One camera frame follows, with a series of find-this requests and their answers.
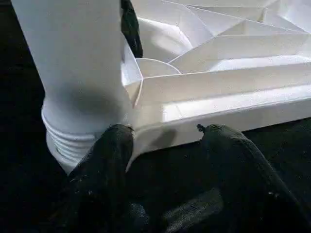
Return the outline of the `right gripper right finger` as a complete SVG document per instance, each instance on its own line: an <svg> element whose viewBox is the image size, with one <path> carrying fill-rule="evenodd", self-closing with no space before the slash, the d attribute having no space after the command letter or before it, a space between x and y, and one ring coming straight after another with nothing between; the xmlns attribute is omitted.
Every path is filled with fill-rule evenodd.
<svg viewBox="0 0 311 233"><path fill-rule="evenodd" d="M197 125L233 233L309 233L311 216L258 147L225 125Z"/></svg>

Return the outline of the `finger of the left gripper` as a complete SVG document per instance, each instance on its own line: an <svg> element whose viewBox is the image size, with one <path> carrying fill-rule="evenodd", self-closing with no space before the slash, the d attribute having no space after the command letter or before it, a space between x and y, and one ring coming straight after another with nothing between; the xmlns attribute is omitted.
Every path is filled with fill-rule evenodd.
<svg viewBox="0 0 311 233"><path fill-rule="evenodd" d="M139 23L134 6L130 0L121 0L121 32L123 33L135 58L143 57Z"/></svg>

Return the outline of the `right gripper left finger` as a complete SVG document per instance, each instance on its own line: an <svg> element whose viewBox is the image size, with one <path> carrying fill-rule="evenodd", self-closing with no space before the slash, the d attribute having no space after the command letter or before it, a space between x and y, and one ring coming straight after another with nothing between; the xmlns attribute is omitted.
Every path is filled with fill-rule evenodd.
<svg viewBox="0 0 311 233"><path fill-rule="evenodd" d="M52 233L107 233L127 208L125 171L134 130L108 128L68 175L49 219Z"/></svg>

